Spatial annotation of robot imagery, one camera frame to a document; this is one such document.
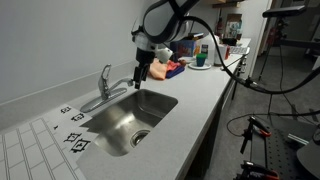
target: faucet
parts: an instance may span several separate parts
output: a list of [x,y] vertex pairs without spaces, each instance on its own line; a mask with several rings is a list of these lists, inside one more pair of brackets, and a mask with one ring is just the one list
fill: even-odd
[[125,92],[127,92],[126,88],[118,88],[116,89],[116,87],[118,87],[121,83],[127,83],[128,86],[133,86],[133,80],[130,78],[124,78],[119,80],[118,82],[116,82],[114,85],[112,85],[109,88],[109,73],[111,70],[111,64],[107,64],[103,70],[102,73],[100,75],[99,81],[98,81],[98,87],[100,90],[100,94],[101,96],[93,99],[92,101],[88,102],[87,104],[85,104],[84,106],[81,107],[80,111],[87,113],[90,112],[100,106],[102,106],[103,104],[111,101],[112,99],[124,94]]

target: shelf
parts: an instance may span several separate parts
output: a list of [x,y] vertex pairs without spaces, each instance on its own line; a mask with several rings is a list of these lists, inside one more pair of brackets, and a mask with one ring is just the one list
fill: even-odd
[[226,0],[225,3],[212,4],[212,8],[240,7],[240,2],[244,0]]

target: sink basin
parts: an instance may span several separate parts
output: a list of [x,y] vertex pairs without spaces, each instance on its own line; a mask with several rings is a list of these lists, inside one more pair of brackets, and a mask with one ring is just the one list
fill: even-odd
[[174,108],[178,100],[139,90],[98,113],[82,127],[98,133],[95,144],[112,156],[130,152]]

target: wire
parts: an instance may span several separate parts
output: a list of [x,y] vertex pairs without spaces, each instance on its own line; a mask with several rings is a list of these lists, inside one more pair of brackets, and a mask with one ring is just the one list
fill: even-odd
[[170,49],[170,47],[166,44],[166,43],[162,43],[165,47],[167,47],[168,49]]
[[[281,46],[279,46],[279,50],[280,50],[280,64],[281,64],[281,77],[280,77],[280,90],[282,91],[282,82],[283,82],[283,74],[284,74],[284,66],[283,66],[283,56],[282,56],[282,49]],[[296,108],[294,108],[293,104],[291,103],[291,101],[289,100],[289,98],[285,95],[282,94],[283,97],[286,99],[286,101],[288,102],[288,104],[290,105],[290,107],[299,115],[300,113],[297,111]],[[306,120],[307,122],[311,123],[311,124],[315,124],[314,122],[312,122],[311,120],[305,118],[304,116],[301,116],[304,120]]]
[[200,18],[197,18],[197,17],[194,17],[194,16],[185,16],[185,17],[182,17],[181,21],[194,21],[194,22],[198,22],[199,24],[201,24],[202,26],[204,26],[208,31],[209,33],[211,34],[213,40],[214,40],[214,43],[215,43],[215,46],[216,46],[216,50],[218,52],[218,55],[219,55],[219,59],[220,59],[220,62],[223,66],[223,68],[225,69],[226,73],[233,79],[235,80],[237,83],[240,83],[242,85],[244,85],[245,87],[249,88],[249,89],[252,89],[254,91],[257,91],[257,92],[260,92],[260,93],[264,93],[264,94],[285,94],[285,93],[289,93],[289,92],[292,92],[294,90],[297,90],[299,88],[301,88],[302,86],[304,86],[305,84],[307,84],[308,82],[310,82],[311,80],[313,80],[317,75],[320,74],[320,67],[318,67],[317,69],[315,69],[314,71],[312,71],[301,83],[299,83],[297,86],[291,88],[291,89],[287,89],[287,90],[283,90],[283,91],[271,91],[271,90],[267,90],[265,88],[262,88],[260,86],[258,86],[258,84],[256,84],[255,82],[253,82],[250,77],[246,80],[244,79],[241,79],[241,78],[238,78],[236,77],[227,67],[226,65],[224,64],[223,60],[222,60],[222,56],[221,56],[221,53],[220,53],[220,50],[218,48],[218,43],[216,41],[216,39],[214,38],[214,34],[210,28],[210,26],[202,19]]
[[190,28],[189,34],[192,32],[193,25],[194,25],[194,21],[192,21],[192,25],[191,25],[191,28]]
[[235,133],[233,133],[233,132],[230,130],[230,128],[229,128],[230,123],[233,122],[233,121],[235,121],[235,120],[237,120],[237,119],[246,117],[246,116],[256,116],[256,115],[269,115],[269,114],[254,114],[254,113],[251,113],[251,114],[245,114],[245,115],[242,115],[242,116],[235,117],[235,118],[233,118],[233,119],[231,119],[231,120],[228,121],[228,123],[227,123],[227,130],[229,131],[230,134],[232,134],[232,135],[234,135],[234,136],[236,136],[236,137],[242,137],[242,135],[235,134]]
[[227,67],[230,67],[232,64],[238,62],[240,59],[242,59],[242,57],[238,58],[237,60],[235,60],[233,63],[229,64]]

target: floor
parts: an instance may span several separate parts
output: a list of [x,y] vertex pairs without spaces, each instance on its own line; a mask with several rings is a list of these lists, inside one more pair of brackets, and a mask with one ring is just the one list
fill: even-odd
[[[265,56],[258,57],[253,73],[253,79],[258,80]],[[280,56],[269,56],[267,64],[259,84],[270,90],[279,90],[281,77]],[[284,78],[283,89],[297,85],[310,72],[313,62],[301,57],[283,59]],[[287,94],[289,100],[295,105],[298,112],[310,112],[310,109],[319,109],[319,89],[320,76],[316,77],[304,87]],[[260,94],[238,86],[236,97],[230,105],[229,110],[220,120],[219,130],[215,147],[211,159],[211,165],[207,170],[205,180],[229,180],[236,177],[236,173],[241,173],[240,164],[243,160],[250,160],[250,143],[248,143],[245,153],[240,153],[243,138],[231,135],[226,129],[228,120],[248,114],[248,113],[267,113],[269,104],[269,95]],[[270,112],[292,113],[291,106],[282,95],[273,96]],[[307,117],[311,121],[320,120],[320,116]],[[241,134],[248,126],[247,118],[241,118],[234,121],[230,127],[236,134]]]

